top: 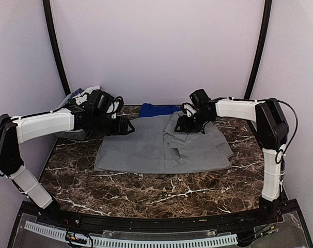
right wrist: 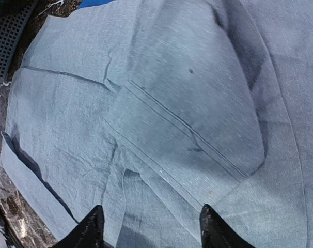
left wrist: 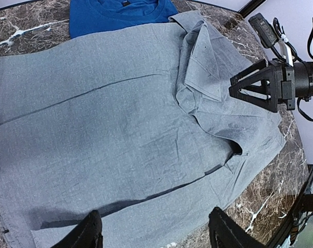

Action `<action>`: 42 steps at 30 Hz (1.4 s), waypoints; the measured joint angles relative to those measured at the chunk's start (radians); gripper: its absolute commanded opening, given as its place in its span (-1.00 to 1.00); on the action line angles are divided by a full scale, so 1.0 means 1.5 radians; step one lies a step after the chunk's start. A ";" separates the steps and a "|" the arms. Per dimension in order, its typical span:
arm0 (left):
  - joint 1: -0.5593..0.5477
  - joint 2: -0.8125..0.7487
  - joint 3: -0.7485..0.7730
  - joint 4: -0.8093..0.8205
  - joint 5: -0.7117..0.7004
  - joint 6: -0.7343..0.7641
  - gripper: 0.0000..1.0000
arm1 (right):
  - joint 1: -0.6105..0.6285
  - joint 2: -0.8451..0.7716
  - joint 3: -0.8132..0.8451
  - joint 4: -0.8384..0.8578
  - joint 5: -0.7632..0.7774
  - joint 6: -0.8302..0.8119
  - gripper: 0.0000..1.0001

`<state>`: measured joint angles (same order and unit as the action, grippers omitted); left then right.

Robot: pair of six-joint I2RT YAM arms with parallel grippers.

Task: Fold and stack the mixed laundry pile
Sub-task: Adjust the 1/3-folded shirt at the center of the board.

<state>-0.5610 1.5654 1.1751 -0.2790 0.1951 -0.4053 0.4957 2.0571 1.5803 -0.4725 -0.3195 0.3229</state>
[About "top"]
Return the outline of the blue printed t-shirt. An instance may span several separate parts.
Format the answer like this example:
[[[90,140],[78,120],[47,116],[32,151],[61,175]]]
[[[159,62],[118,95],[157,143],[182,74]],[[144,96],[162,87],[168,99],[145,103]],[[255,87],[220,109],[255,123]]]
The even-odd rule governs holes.
[[[176,105],[154,105],[151,103],[144,103],[139,111],[138,117],[154,117],[160,115],[172,115],[175,112],[181,111],[180,107]]]

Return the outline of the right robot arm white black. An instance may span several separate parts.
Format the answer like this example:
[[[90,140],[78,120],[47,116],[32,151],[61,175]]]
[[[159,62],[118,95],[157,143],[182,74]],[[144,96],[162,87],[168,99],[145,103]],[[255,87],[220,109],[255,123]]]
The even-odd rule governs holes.
[[[255,220],[266,224],[275,219],[284,202],[285,154],[292,141],[288,138],[289,125],[280,106],[282,101],[275,98],[243,100],[230,97],[202,98],[192,102],[182,105],[184,115],[178,118],[175,132],[204,132],[206,124],[218,117],[255,122],[255,138],[264,158],[263,188]]]

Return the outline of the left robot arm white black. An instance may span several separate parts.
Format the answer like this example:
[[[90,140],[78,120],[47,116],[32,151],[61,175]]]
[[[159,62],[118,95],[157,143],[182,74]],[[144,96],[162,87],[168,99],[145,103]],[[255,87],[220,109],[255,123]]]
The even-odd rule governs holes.
[[[125,116],[93,114],[75,105],[27,116],[0,116],[0,177],[11,180],[53,225],[64,221],[64,213],[38,179],[42,161],[55,143],[55,133],[80,129],[105,135],[128,135],[135,131]]]

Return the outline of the grey button shirt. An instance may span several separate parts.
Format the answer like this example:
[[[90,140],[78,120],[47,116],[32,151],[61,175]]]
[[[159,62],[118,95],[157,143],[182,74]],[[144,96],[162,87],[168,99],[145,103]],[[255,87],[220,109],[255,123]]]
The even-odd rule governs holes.
[[[95,171],[138,174],[188,174],[231,168],[233,152],[223,134],[212,124],[205,133],[177,133],[183,114],[132,120],[135,131],[106,136],[96,155]]]

